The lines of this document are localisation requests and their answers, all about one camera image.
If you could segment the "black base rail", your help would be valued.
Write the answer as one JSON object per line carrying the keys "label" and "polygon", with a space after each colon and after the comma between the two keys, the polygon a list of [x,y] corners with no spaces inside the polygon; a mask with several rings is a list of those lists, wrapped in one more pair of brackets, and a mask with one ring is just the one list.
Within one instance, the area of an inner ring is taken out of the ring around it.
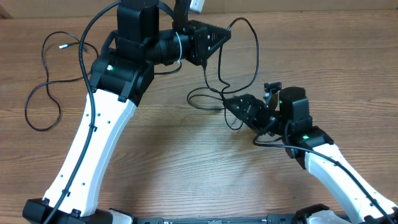
{"label": "black base rail", "polygon": [[268,215],[266,217],[234,217],[234,218],[183,218],[183,219],[163,219],[163,218],[137,218],[111,211],[113,223],[132,223],[132,224],[291,224],[307,223],[299,220],[295,215]]}

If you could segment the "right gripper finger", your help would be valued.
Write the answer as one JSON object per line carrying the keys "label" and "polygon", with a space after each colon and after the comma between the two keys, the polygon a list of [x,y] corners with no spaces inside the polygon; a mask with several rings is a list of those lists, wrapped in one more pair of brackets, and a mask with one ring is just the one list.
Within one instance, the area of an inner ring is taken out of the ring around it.
{"label": "right gripper finger", "polygon": [[247,108],[257,106],[257,98],[253,95],[240,95],[232,98],[225,99],[223,105],[226,109],[230,110],[233,107]]}
{"label": "right gripper finger", "polygon": [[239,120],[241,120],[244,124],[253,128],[252,122],[254,117],[254,108],[247,107],[247,108],[238,108],[233,107],[230,109],[230,112],[235,115]]}

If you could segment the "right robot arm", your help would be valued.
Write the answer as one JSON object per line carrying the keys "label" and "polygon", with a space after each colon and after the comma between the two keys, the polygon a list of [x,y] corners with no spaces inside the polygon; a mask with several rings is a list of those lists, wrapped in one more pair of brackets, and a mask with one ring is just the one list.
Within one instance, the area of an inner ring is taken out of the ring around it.
{"label": "right robot arm", "polygon": [[349,164],[334,140],[313,125],[304,88],[266,84],[263,100],[234,96],[224,107],[252,129],[253,144],[285,149],[334,196],[350,223],[397,223],[397,205]]}

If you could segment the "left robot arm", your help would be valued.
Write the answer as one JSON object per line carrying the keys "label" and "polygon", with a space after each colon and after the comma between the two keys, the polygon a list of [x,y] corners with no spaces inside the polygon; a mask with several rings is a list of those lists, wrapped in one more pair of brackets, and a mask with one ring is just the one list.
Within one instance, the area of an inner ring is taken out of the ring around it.
{"label": "left robot arm", "polygon": [[65,162],[42,198],[30,199],[31,223],[132,223],[132,215],[100,210],[101,183],[118,139],[155,77],[154,67],[187,60],[205,66],[230,29],[188,19],[201,1],[116,1],[118,26],[82,75],[86,105]]}

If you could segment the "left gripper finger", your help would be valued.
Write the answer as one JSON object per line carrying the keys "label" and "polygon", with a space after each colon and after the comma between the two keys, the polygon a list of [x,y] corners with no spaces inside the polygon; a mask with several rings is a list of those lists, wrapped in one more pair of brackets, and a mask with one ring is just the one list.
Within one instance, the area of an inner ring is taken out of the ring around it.
{"label": "left gripper finger", "polygon": [[205,40],[205,56],[203,65],[207,66],[208,59],[228,41],[228,39],[206,39]]}
{"label": "left gripper finger", "polygon": [[222,27],[206,25],[208,31],[207,39],[230,39],[231,31]]}

